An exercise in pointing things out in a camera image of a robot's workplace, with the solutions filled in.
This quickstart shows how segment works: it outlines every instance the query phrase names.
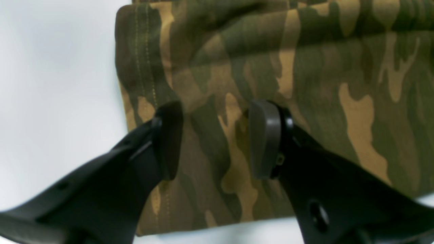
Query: camouflage pants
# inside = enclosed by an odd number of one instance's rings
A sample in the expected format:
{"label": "camouflage pants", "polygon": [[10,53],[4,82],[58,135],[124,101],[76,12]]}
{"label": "camouflage pants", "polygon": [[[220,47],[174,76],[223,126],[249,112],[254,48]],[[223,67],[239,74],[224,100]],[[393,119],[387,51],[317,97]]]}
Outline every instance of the camouflage pants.
{"label": "camouflage pants", "polygon": [[292,111],[331,150],[400,192],[434,189],[431,0],[174,0],[121,8],[116,67],[128,128],[180,100],[180,168],[138,234],[287,217],[276,181],[252,177],[247,109]]}

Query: white background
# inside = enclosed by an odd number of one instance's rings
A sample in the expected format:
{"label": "white background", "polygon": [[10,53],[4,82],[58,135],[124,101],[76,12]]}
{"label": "white background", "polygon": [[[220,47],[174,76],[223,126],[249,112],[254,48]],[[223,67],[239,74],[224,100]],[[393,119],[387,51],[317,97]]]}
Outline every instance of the white background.
{"label": "white background", "polygon": [[[0,0],[0,211],[108,151],[127,132],[114,26],[116,11],[129,3]],[[296,221],[283,219],[135,240],[204,242],[301,244],[302,239]]]}

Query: tan patch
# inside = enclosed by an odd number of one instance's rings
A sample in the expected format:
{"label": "tan patch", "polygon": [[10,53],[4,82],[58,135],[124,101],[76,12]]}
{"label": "tan patch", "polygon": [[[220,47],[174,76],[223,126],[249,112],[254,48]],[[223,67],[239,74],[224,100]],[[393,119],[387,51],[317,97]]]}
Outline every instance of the tan patch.
{"label": "tan patch", "polygon": [[216,220],[215,220],[214,215],[211,211],[209,211],[209,210],[205,211],[205,220],[207,221],[208,228],[217,227]]}
{"label": "tan patch", "polygon": [[151,204],[152,204],[152,212],[156,216],[158,216],[161,209],[161,194],[160,194],[160,187],[158,185],[151,191]]}
{"label": "tan patch", "polygon": [[279,93],[289,99],[293,95],[293,67],[296,45],[300,36],[300,19],[298,11],[288,11],[285,20],[284,33],[280,44],[280,62],[282,77],[277,78]]}
{"label": "tan patch", "polygon": [[249,164],[244,154],[237,146],[235,138],[235,123],[242,116],[237,99],[226,94],[227,125],[219,116],[220,125],[229,144],[230,167],[221,181],[225,193],[237,194],[241,202],[241,222],[253,221],[253,206],[258,199],[258,191],[252,186]]}
{"label": "tan patch", "polygon": [[349,36],[355,28],[360,14],[360,0],[337,0],[339,5],[339,22],[344,36]]}
{"label": "tan patch", "polygon": [[130,95],[128,94],[127,90],[121,82],[119,82],[119,87],[121,88],[122,101],[124,102],[124,110],[127,119],[128,131],[131,131],[137,127],[135,123],[134,109],[131,104]]}
{"label": "tan patch", "polygon": [[348,84],[339,88],[339,100],[347,118],[348,137],[364,169],[391,185],[387,175],[387,161],[372,146],[371,127],[374,122],[374,104],[369,95],[360,101],[351,98]]}
{"label": "tan patch", "polygon": [[172,2],[150,3],[152,9],[157,9],[161,18],[160,52],[164,74],[170,88],[173,88],[172,62],[170,59],[170,28],[174,21]]}
{"label": "tan patch", "polygon": [[411,65],[413,64],[416,54],[419,50],[419,39],[416,39],[416,48],[414,49],[414,53],[408,57],[407,62],[403,60],[399,60],[399,70],[395,70],[394,67],[394,57],[395,57],[395,43],[397,39],[396,32],[389,32],[386,34],[386,52],[383,58],[383,62],[381,63],[380,74],[378,77],[378,83],[383,81],[383,74],[387,72],[388,75],[388,84],[389,84],[389,92],[392,100],[394,102],[398,102],[401,98],[402,92],[402,83],[404,81],[404,76],[407,74]]}
{"label": "tan patch", "polygon": [[316,4],[312,5],[312,8],[316,10],[319,16],[327,17],[329,16],[329,4],[323,3],[323,4]]}
{"label": "tan patch", "polygon": [[146,122],[154,117],[154,106],[147,101],[144,96],[138,97],[138,115],[143,122]]}
{"label": "tan patch", "polygon": [[386,27],[386,30],[390,30],[395,23],[399,8],[398,0],[372,0],[372,13]]}

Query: green fabric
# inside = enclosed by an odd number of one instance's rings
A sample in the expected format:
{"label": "green fabric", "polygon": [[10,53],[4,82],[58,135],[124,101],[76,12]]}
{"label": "green fabric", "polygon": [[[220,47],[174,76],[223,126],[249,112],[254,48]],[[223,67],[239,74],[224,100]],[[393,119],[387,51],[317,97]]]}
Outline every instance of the green fabric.
{"label": "green fabric", "polygon": [[138,234],[293,214],[277,181],[252,177],[247,109],[288,107],[324,147],[405,195],[434,189],[431,0],[141,1],[116,20],[129,129],[181,100],[178,175]]}

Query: camouflage fabric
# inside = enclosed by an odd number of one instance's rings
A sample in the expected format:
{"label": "camouflage fabric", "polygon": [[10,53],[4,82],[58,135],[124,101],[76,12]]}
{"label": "camouflage fabric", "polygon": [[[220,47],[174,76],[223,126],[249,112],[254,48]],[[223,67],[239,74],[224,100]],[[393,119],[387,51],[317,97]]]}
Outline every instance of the camouflage fabric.
{"label": "camouflage fabric", "polygon": [[287,106],[328,150],[416,197],[434,189],[431,0],[138,1],[116,20],[129,129],[181,100],[176,179],[138,235],[287,217],[277,181],[252,177],[247,109]]}

